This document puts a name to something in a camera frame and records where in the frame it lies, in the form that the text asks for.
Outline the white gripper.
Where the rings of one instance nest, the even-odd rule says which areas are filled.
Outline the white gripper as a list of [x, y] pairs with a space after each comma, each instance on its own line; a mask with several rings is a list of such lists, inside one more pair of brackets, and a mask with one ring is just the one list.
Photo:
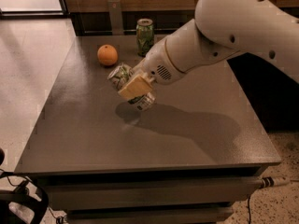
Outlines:
[[185, 76], [171, 62], [165, 38], [156, 43], [133, 70], [135, 74], [120, 76], [118, 82], [118, 94], [127, 101], [151, 92], [153, 81], [168, 85]]

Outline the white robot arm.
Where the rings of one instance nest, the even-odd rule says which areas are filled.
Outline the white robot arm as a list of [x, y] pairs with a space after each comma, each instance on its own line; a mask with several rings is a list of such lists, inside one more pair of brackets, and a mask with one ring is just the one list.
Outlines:
[[299, 81], [299, 21], [269, 0], [198, 0], [194, 18], [156, 43], [119, 89], [126, 100], [194, 68], [250, 53]]

